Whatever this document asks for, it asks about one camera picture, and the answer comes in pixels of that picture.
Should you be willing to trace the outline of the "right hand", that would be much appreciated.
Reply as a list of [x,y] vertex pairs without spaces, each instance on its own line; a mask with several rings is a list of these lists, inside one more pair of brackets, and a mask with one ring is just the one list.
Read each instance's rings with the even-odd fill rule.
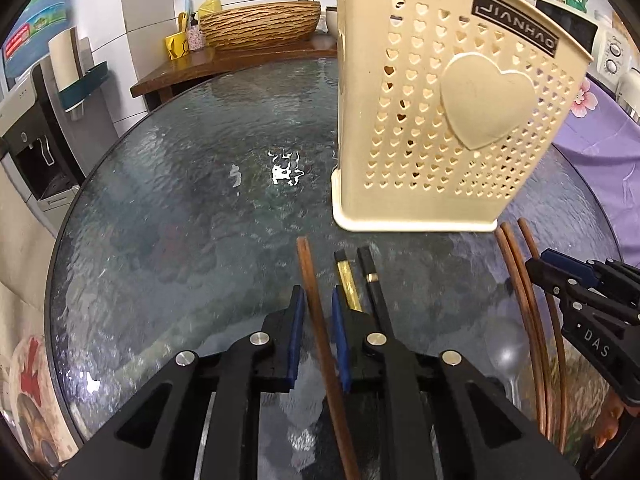
[[617,434],[620,416],[625,411],[625,405],[620,397],[613,390],[608,392],[602,405],[599,416],[592,428],[593,448],[598,450],[611,441]]

